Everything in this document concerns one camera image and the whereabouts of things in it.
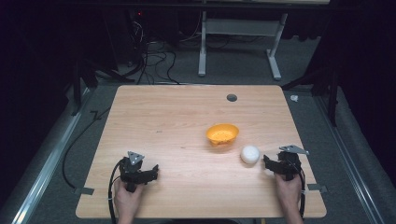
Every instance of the bowl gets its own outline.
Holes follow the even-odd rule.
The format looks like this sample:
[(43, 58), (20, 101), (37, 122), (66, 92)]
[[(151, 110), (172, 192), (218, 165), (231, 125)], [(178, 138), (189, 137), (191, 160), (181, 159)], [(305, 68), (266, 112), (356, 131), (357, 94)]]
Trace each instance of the bowl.
[(217, 124), (206, 131), (206, 137), (214, 145), (229, 144), (238, 134), (239, 129), (230, 123)]

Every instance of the silver floor strip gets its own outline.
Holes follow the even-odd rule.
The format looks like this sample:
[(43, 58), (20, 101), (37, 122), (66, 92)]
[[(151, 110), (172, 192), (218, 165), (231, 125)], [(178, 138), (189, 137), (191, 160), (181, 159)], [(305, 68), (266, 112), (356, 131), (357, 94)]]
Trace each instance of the silver floor strip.
[(346, 167), (346, 173), (348, 174), (350, 181), (359, 199), (361, 200), (361, 205), (363, 206), (363, 209), (366, 212), (367, 217), (370, 219), (371, 223), (375, 223), (375, 224), (385, 223), (375, 205), (375, 202), (373, 201), (370, 190), (367, 188), (358, 169), (355, 166), (355, 163), (350, 157), (347, 147), (344, 144), (344, 141), (342, 140), (340, 133), (336, 128), (332, 126), (332, 123), (327, 117), (327, 106), (324, 100), (321, 97), (314, 97), (314, 100), (317, 103), (317, 106), (320, 109), (321, 114), (325, 118), (326, 123), (332, 132), (332, 137), (334, 138), (335, 142), (338, 145), (344, 165)]
[[(84, 96), (83, 97), (84, 101), (82, 102), (80, 111), (83, 111), (85, 104), (91, 98), (92, 93), (87, 88), (85, 89), (82, 95)], [(58, 162), (64, 153), (66, 144), (72, 132), (76, 128), (79, 118), (81, 117), (80, 111), (78, 111), (78, 113), (71, 118), (62, 139), (56, 144), (52, 152), (49, 154), (49, 158), (47, 159), (46, 163), (41, 169), (40, 174), (38, 175), (37, 179), (35, 180), (35, 183), (33, 184), (28, 195), (26, 196), (20, 210), (18, 211), (17, 215), (14, 217), (14, 220), (12, 221), (13, 224), (27, 223), (29, 221), (30, 216), (35, 211), (35, 208), (40, 202), (40, 199), (52, 178), (56, 166), (58, 165)]]

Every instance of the hand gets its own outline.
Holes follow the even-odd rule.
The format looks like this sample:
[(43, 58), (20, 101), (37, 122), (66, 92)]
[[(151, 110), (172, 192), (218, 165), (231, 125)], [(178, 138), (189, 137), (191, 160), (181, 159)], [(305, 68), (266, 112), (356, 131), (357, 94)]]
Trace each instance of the hand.
[(277, 198), (282, 206), (287, 223), (303, 223), (298, 207), (302, 189), (299, 176), (294, 175), (293, 179), (290, 181), (284, 180), (283, 175), (274, 174), (274, 176), (277, 185)]
[(114, 182), (116, 197), (114, 204), (119, 212), (119, 224), (132, 224), (141, 201), (144, 185), (137, 185), (134, 193), (126, 190), (126, 183), (117, 179)]

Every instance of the white ball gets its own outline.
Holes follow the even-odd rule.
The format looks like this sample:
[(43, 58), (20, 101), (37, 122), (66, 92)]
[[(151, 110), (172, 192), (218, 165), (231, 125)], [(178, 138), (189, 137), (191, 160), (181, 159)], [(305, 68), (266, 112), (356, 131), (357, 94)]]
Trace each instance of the white ball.
[(247, 164), (254, 164), (259, 160), (260, 151), (257, 147), (246, 146), (241, 152), (242, 161)]

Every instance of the person's left hand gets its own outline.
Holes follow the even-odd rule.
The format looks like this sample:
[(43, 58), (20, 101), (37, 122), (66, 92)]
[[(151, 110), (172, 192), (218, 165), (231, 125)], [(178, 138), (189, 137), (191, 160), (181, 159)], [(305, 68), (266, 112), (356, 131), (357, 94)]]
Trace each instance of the person's left hand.
[(114, 182), (116, 192), (114, 204), (119, 212), (119, 224), (131, 224), (134, 221), (134, 216), (141, 202), (143, 188), (144, 185), (137, 185), (136, 190), (132, 193), (126, 190), (126, 183), (120, 179)]

